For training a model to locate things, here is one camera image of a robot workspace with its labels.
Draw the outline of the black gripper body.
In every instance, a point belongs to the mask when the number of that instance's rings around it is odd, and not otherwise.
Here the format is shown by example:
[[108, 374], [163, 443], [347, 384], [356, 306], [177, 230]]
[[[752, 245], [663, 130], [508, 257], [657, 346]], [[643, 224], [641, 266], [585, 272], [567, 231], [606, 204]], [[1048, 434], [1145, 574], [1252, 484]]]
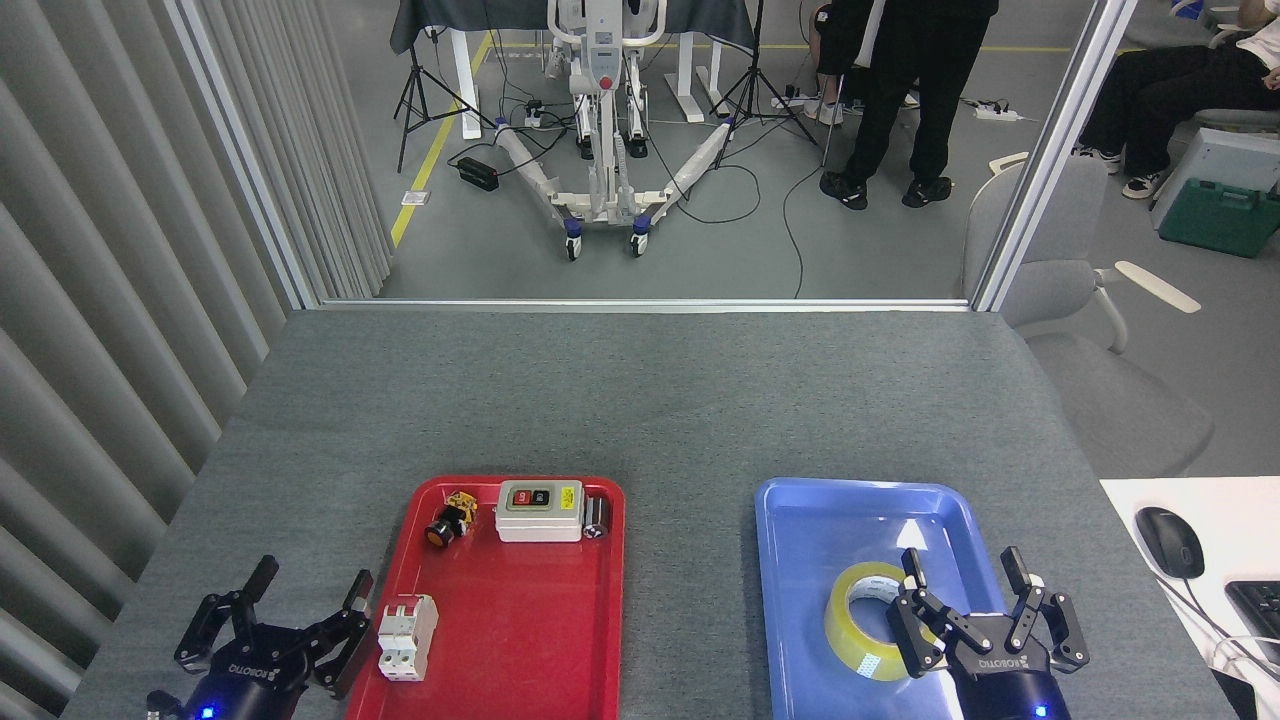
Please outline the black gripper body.
[[1051, 675], [1050, 652], [1038, 641], [1016, 651], [979, 653], [959, 643], [947, 651], [948, 674], [965, 719], [1069, 719]]
[[207, 661], [187, 719], [291, 719], [315, 667], [311, 630], [253, 630], [211, 652], [207, 633], [186, 633], [186, 670]]

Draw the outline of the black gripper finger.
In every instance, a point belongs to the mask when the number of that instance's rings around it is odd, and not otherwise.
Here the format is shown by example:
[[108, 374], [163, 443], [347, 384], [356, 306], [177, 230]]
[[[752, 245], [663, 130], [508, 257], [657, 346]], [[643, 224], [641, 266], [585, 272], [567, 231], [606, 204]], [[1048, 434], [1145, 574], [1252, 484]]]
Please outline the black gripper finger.
[[310, 676], [333, 698], [343, 700], [375, 643], [370, 615], [374, 579], [361, 570], [339, 610], [303, 629]]
[[224, 594], [206, 594], [200, 601], [174, 652], [174, 660], [186, 673], [210, 669], [215, 641], [228, 620], [233, 625], [233, 646], [246, 653], [256, 650], [255, 605], [264, 597], [278, 570], [274, 556], [262, 556], [242, 588]]
[[919, 553], [908, 548], [901, 557], [905, 578], [890, 602], [887, 621], [908, 675], [919, 679], [945, 666], [945, 650], [955, 642], [977, 647], [977, 629], [969, 618], [943, 603], [928, 589]]
[[1050, 666], [1053, 669], [1080, 669], [1091, 661], [1084, 633], [1071, 597], [1046, 589], [1042, 579], [1030, 573], [1018, 547], [1006, 547], [1002, 566], [1010, 588], [1018, 597], [1012, 611], [1012, 625], [1005, 647], [1021, 652], [1030, 642], [1030, 632], [1039, 618], [1044, 618], [1053, 648]]

